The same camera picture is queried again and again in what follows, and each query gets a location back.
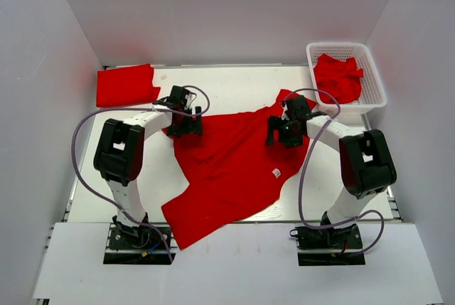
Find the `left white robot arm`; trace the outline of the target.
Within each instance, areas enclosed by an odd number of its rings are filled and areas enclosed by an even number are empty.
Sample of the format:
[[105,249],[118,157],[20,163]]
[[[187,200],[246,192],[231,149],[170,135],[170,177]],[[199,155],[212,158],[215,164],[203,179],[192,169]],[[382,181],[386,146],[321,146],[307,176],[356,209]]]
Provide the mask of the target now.
[[119,205],[113,221],[134,247],[150,239],[148,214],[141,204],[137,178],[144,160],[145,141],[157,132],[170,137],[203,133],[202,108],[192,108],[196,98],[190,86],[173,86],[168,97],[157,100],[150,110],[130,118],[105,121],[95,151],[94,167],[107,182]]

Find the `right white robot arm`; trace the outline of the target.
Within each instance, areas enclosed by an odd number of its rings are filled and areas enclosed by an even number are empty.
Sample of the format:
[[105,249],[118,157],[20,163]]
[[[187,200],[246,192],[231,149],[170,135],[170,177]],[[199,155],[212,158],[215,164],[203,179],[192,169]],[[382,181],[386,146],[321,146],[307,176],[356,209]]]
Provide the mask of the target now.
[[[278,142],[286,148],[303,144],[304,137],[312,140],[303,163],[299,181],[299,216],[304,227],[320,230],[322,241],[337,247],[347,238],[346,228],[377,210],[366,210],[367,204],[397,180],[397,172],[385,135],[378,129],[360,131],[336,121],[336,115],[311,111],[303,96],[285,98],[282,116],[267,120],[266,145]],[[339,153],[343,188],[334,204],[323,214],[320,225],[308,223],[303,212],[304,177],[310,155],[321,142]]]

